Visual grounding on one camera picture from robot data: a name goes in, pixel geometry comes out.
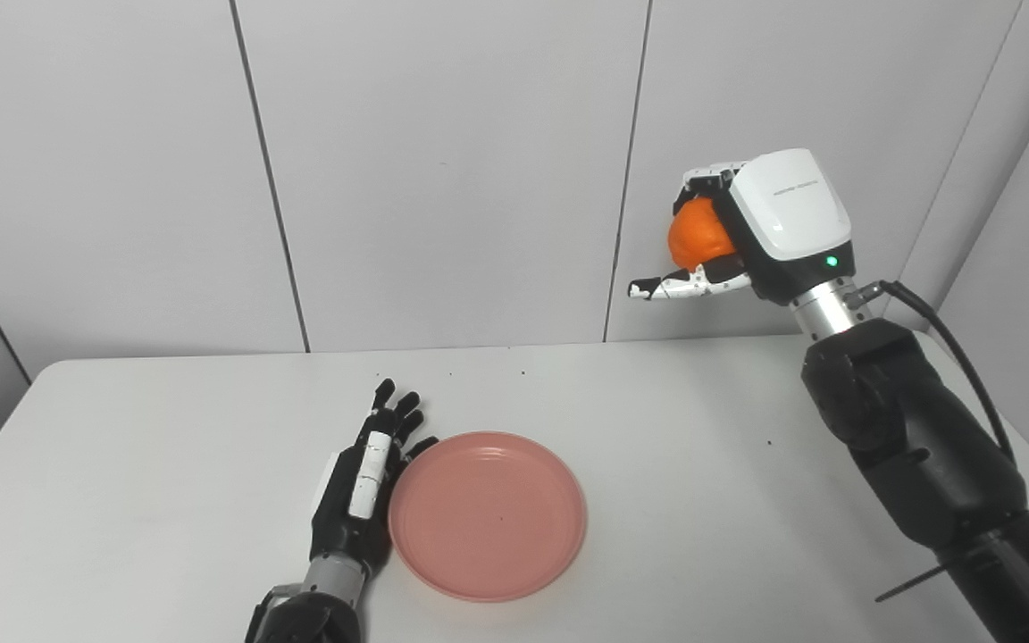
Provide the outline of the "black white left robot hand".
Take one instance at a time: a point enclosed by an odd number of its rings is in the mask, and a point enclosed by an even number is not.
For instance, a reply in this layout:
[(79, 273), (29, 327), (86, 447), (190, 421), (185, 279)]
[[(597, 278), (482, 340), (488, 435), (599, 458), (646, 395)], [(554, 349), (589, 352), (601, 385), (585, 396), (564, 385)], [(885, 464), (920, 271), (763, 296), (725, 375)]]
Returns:
[(361, 566), (369, 580), (391, 552), (389, 501), (409, 464), (437, 437), (409, 443), (424, 423), (421, 396), (412, 391), (391, 405), (397, 392), (387, 378), (375, 389), (372, 406), (354, 444), (339, 452), (322, 500), (311, 520), (309, 558), (344, 556)]

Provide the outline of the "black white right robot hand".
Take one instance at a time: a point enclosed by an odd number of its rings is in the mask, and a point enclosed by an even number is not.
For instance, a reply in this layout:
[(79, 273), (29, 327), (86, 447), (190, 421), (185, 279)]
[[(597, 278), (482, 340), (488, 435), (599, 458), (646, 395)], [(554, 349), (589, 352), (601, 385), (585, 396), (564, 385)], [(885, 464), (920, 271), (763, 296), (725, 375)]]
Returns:
[(855, 274), (852, 225), (808, 149), (714, 163), (682, 176), (663, 277), (634, 280), (629, 297), (718, 296), (752, 288), (776, 305)]

